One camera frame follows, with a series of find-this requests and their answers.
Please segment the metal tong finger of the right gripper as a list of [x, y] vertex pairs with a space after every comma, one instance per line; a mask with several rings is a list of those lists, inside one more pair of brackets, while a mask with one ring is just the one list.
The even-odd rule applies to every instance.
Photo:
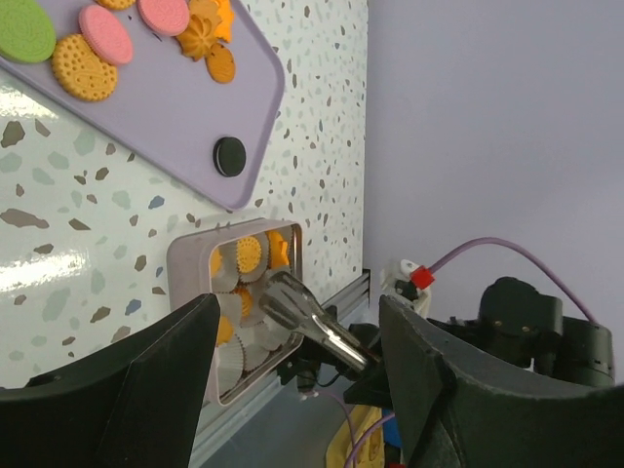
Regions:
[[320, 349], [316, 361], [353, 375], [364, 375], [380, 363], [380, 357], [327, 312], [291, 273], [272, 274], [258, 305], [277, 324], [314, 343]]

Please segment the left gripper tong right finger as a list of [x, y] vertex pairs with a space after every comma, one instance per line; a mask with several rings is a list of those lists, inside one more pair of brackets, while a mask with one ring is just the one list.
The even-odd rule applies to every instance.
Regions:
[[521, 370], [388, 295], [379, 325], [409, 467], [622, 466], [622, 387]]

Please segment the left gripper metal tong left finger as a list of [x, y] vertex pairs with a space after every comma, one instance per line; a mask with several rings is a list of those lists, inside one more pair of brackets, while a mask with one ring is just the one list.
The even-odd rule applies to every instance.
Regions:
[[4, 467], [186, 467], [220, 308], [201, 294], [157, 323], [1, 392]]

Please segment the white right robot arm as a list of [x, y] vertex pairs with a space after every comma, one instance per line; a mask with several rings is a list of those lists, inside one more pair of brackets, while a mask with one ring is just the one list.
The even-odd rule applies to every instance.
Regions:
[[[322, 307], [311, 291], [286, 272], [269, 278], [259, 307], [278, 325], [303, 336], [296, 370], [329, 364], [352, 382], [344, 393], [348, 403], [385, 410], [395, 407], [378, 326], [342, 326], [334, 308]], [[610, 331], [565, 316], [558, 298], [516, 278], [502, 277], [487, 287], [475, 319], [451, 317], [429, 323], [520, 369], [592, 387], [613, 383]]]

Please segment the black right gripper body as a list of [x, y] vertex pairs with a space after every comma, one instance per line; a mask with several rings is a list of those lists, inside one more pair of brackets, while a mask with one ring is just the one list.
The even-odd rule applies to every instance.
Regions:
[[335, 368], [338, 377], [351, 381], [344, 391], [345, 402], [377, 408], [393, 406], [388, 377], [382, 359], [381, 333], [377, 325], [353, 323], [348, 327], [337, 321], [337, 308], [329, 306], [317, 316], [322, 335], [312, 337], [295, 331], [301, 346], [278, 366], [282, 384], [299, 378], [305, 388], [318, 385], [320, 367]]

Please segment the black sandwich cookie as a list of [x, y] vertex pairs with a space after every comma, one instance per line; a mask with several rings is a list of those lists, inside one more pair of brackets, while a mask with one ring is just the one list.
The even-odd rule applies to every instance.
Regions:
[[242, 141], [234, 136], [224, 136], [214, 145], [214, 165], [225, 177], [239, 176], [247, 164], [247, 152]]

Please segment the square cookie tin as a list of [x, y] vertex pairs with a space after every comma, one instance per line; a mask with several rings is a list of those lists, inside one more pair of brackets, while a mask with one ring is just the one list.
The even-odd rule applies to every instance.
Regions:
[[[269, 241], [266, 232], [270, 230], [279, 231], [288, 241], [289, 266], [269, 268]], [[255, 236], [259, 240], [262, 258], [254, 272], [242, 274], [237, 268], [236, 242], [248, 236]], [[222, 255], [222, 268], [212, 278], [210, 256], [215, 248], [219, 248]], [[229, 227], [187, 234], [173, 240], [167, 251], [170, 304], [173, 309], [177, 309], [198, 295], [214, 294], [221, 316], [230, 320], [234, 335], [243, 339], [247, 357], [245, 370], [251, 371], [267, 356], [267, 352], [256, 356], [252, 350], [256, 335], [261, 338], [268, 335], [268, 330], [263, 329], [260, 323], [266, 327], [277, 324], [258, 305], [266, 281], [277, 271], [289, 272], [295, 278], [302, 276], [302, 230], [294, 221], [258, 218]], [[247, 319], [242, 318], [241, 298], [234, 293], [239, 287], [247, 288], [253, 295], [253, 311]]]

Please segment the orange flower cookie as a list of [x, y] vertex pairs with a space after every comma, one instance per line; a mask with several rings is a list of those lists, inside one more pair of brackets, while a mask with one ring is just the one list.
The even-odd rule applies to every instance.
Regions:
[[219, 248], [215, 248], [210, 256], [210, 274], [211, 277], [215, 277], [219, 274], [220, 269], [222, 268], [222, 255], [220, 253]]
[[242, 318], [247, 319], [254, 308], [254, 298], [252, 293], [244, 287], [239, 287], [234, 290], [234, 293], [237, 294], [241, 298], [242, 302]]

